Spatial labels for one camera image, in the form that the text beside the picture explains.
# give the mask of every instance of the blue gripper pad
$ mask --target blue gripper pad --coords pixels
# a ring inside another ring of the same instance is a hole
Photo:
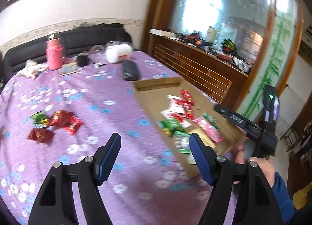
[[[202,142],[198,134],[191,134],[189,145],[202,179],[212,186],[215,181],[216,153]]]
[[[94,178],[98,186],[107,181],[110,172],[115,164],[117,155],[121,148],[121,137],[118,133],[113,133],[107,144],[99,147],[94,157]]]

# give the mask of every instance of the white cloth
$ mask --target white cloth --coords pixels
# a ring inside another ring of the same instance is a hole
[[[16,75],[35,79],[40,72],[45,71],[47,68],[47,64],[38,64],[35,61],[27,60],[26,66],[22,70],[18,71]]]

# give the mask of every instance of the red snack wrapper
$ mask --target red snack wrapper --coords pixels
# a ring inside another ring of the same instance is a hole
[[[194,119],[194,110],[188,102],[183,101],[182,105],[185,109],[185,113],[182,115],[183,118],[193,120]]]
[[[71,116],[69,125],[65,126],[65,130],[70,135],[75,135],[79,127],[82,125],[82,121],[76,116]]]
[[[224,140],[219,131],[208,121],[206,121],[203,116],[195,118],[193,121],[196,122],[215,143],[219,144]]]
[[[54,137],[54,133],[43,129],[43,128],[34,128],[30,131],[28,135],[28,139],[35,140],[36,142],[39,143],[45,143],[45,144],[50,144],[52,142],[52,139]]]
[[[66,110],[58,110],[55,112],[53,118],[50,120],[49,126],[55,125],[62,128],[68,125],[71,121],[71,116],[74,114]]]
[[[189,104],[191,104],[193,106],[195,105],[194,99],[192,98],[191,94],[188,91],[182,90],[182,91],[180,91],[180,93],[186,102],[188,102]]]
[[[183,121],[183,119],[181,118],[181,116],[178,115],[177,113],[171,113],[171,116],[174,117],[174,118],[176,118],[176,119],[179,121],[179,123],[181,123],[181,122]]]

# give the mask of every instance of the pink thermos bottle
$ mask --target pink thermos bottle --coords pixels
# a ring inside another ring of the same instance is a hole
[[[57,31],[49,32],[46,42],[46,61],[51,70],[62,66],[63,46],[60,43],[60,34]]]

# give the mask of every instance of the metal screw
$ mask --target metal screw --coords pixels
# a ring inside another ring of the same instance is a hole
[[[53,164],[53,167],[54,167],[54,168],[58,168],[58,167],[60,167],[60,165],[61,165],[60,162],[55,162],[55,163]]]
[[[250,161],[249,164],[251,167],[254,167],[254,168],[258,166],[257,162],[255,162],[255,161]]]
[[[93,161],[93,156],[87,156],[87,157],[85,158],[85,161],[86,161],[87,163],[92,162],[92,161]]]
[[[221,163],[225,162],[225,160],[226,160],[225,157],[222,156],[222,155],[218,156],[216,159],[217,159],[219,162],[221,162]]]

